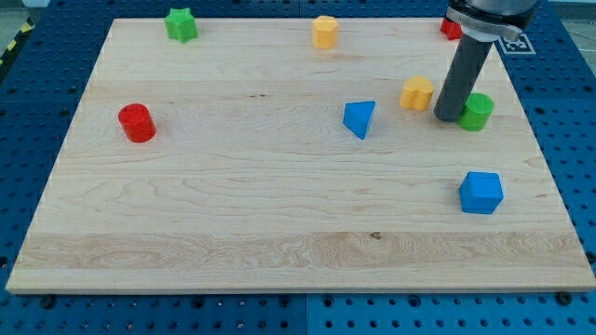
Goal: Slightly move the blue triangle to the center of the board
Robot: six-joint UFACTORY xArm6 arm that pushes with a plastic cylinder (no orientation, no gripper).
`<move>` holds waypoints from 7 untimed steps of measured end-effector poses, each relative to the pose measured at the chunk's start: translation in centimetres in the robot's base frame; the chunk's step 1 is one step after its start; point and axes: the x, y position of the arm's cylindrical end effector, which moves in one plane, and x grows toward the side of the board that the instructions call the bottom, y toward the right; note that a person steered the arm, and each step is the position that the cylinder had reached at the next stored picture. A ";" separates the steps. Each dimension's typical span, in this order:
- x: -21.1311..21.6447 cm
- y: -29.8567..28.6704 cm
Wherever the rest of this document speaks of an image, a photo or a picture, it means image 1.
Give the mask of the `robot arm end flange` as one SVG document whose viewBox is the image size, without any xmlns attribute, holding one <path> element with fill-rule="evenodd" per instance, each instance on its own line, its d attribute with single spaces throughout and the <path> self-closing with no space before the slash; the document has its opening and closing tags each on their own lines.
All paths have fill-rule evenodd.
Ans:
<svg viewBox="0 0 596 335">
<path fill-rule="evenodd" d="M 538 0 L 449 0 L 446 17 L 481 42 L 517 40 L 538 8 Z"/>
</svg>

